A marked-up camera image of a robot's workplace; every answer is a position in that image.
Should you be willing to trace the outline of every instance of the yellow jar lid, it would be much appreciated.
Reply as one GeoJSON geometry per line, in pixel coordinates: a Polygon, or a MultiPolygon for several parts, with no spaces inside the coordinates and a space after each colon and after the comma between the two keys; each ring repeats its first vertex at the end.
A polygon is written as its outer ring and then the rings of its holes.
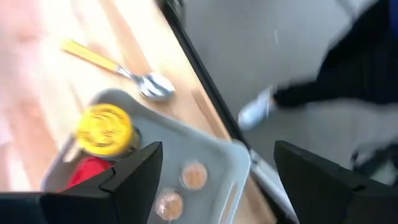
{"type": "Polygon", "coordinates": [[[87,152],[115,156],[133,140],[132,120],[121,108],[98,104],[88,108],[80,121],[77,140],[87,152]]]}

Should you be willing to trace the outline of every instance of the black pants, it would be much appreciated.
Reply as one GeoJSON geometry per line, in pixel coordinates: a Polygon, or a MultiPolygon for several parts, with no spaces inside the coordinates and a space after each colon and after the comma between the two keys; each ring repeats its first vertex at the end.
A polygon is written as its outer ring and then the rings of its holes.
{"type": "Polygon", "coordinates": [[[278,86],[278,106],[357,99],[378,105],[398,102],[398,62],[389,22],[389,4],[380,0],[366,10],[331,48],[317,79],[278,86]]]}

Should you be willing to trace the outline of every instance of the gray plastic tray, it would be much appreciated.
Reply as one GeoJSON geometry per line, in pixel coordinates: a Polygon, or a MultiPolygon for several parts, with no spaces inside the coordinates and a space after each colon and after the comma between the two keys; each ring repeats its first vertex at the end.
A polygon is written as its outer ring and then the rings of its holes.
{"type": "MultiPolygon", "coordinates": [[[[154,141],[163,142],[164,158],[157,195],[164,188],[175,189],[182,196],[184,204],[181,217],[173,224],[215,224],[221,222],[221,217],[223,223],[233,221],[250,168],[248,150],[243,144],[215,138],[159,114],[121,90],[101,92],[92,102],[98,103],[110,103],[129,113],[142,133],[141,146],[154,141]],[[208,169],[208,180],[201,190],[186,190],[180,182],[182,168],[190,161],[201,162],[208,169]]],[[[59,192],[64,189],[79,160],[87,156],[81,151],[73,161],[63,161],[74,140],[71,135],[54,160],[42,182],[42,190],[59,192]]],[[[152,208],[147,223],[168,222],[162,221],[152,208]]]]}

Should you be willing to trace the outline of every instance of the spoon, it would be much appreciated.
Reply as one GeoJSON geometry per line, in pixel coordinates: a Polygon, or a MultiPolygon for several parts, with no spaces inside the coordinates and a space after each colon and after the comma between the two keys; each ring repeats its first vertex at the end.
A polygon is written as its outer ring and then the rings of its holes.
{"type": "Polygon", "coordinates": [[[118,73],[132,79],[137,83],[139,93],[148,100],[166,101],[174,95],[174,86],[161,74],[148,73],[147,75],[135,75],[116,62],[92,52],[90,49],[79,44],[78,42],[75,42],[74,40],[65,42],[62,45],[62,50],[85,59],[111,72],[118,73]]]}

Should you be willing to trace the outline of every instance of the red object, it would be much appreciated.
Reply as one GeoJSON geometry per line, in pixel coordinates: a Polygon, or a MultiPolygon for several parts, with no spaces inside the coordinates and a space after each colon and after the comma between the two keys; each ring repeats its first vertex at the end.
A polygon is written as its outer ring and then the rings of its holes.
{"type": "Polygon", "coordinates": [[[67,189],[82,183],[112,167],[112,163],[97,157],[87,157],[80,161],[75,173],[69,180],[67,189]]]}

